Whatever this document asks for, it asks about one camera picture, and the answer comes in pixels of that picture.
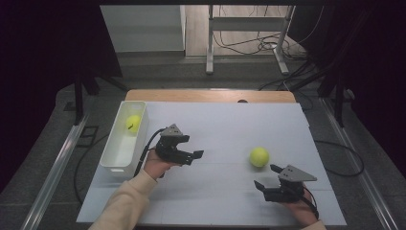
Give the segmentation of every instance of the long sleeve shirt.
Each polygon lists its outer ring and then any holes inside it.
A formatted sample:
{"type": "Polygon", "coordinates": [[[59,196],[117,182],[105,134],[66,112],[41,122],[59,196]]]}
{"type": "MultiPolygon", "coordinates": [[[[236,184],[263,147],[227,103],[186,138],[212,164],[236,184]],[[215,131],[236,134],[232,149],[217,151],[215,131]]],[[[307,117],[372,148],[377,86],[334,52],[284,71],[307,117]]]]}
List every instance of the long sleeve shirt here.
{"type": "MultiPolygon", "coordinates": [[[[134,178],[125,181],[113,193],[90,229],[133,229],[148,206],[148,197],[156,184],[156,180],[144,170],[140,170],[134,178]]],[[[304,230],[325,229],[320,220],[304,228],[304,230]]]]}

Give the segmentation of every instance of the white board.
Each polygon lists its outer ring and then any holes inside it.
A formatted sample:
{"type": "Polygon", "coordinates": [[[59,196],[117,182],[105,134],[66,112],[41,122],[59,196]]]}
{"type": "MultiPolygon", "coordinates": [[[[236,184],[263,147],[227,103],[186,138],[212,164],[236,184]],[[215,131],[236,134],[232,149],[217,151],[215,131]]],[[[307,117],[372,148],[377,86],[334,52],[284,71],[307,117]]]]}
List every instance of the white board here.
{"type": "MultiPolygon", "coordinates": [[[[176,124],[190,135],[179,150],[204,150],[190,166],[174,167],[150,196],[139,224],[184,226],[291,226],[295,219],[278,203],[266,202],[254,180],[279,186],[269,167],[254,168],[249,153],[262,146],[269,164],[290,164],[318,178],[306,182],[326,225],[346,225],[329,183],[308,122],[297,103],[147,103],[147,140],[159,128],[176,124]]],[[[152,142],[153,146],[159,136],[152,142]]],[[[98,166],[78,222],[93,222],[122,181],[98,166]]]]}

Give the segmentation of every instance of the yellow-green tennis ball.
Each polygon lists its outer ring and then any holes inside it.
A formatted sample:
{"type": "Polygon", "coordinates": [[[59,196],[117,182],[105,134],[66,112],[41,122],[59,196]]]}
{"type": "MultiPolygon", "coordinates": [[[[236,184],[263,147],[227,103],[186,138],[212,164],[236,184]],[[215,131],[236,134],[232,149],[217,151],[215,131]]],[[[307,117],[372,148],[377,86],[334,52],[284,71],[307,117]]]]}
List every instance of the yellow-green tennis ball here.
{"type": "Polygon", "coordinates": [[[138,115],[132,115],[127,118],[125,122],[125,127],[130,131],[130,132],[137,132],[138,127],[140,126],[141,122],[141,117],[138,115]]]}
{"type": "Polygon", "coordinates": [[[269,161],[269,153],[263,147],[256,147],[251,150],[250,162],[256,167],[263,167],[269,161]]]}

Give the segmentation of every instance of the white plastic bin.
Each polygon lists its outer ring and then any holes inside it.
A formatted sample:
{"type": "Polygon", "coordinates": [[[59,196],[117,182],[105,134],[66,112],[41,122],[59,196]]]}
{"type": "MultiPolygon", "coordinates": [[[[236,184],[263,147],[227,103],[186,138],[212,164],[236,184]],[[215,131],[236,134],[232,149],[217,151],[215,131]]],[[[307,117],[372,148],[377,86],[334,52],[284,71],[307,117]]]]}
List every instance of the white plastic bin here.
{"type": "Polygon", "coordinates": [[[147,126],[145,102],[125,101],[120,104],[100,162],[113,176],[130,178],[134,175],[145,146],[147,126]],[[127,118],[132,115],[141,117],[137,132],[131,132],[125,126],[127,118]]]}

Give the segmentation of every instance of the white wall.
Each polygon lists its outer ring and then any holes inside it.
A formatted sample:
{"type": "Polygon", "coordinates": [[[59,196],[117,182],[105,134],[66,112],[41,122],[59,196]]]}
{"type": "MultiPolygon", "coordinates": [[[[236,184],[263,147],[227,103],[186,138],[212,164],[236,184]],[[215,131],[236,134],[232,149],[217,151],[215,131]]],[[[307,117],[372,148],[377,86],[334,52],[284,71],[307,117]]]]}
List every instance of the white wall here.
{"type": "Polygon", "coordinates": [[[185,50],[184,6],[101,6],[116,53],[185,50]]]}

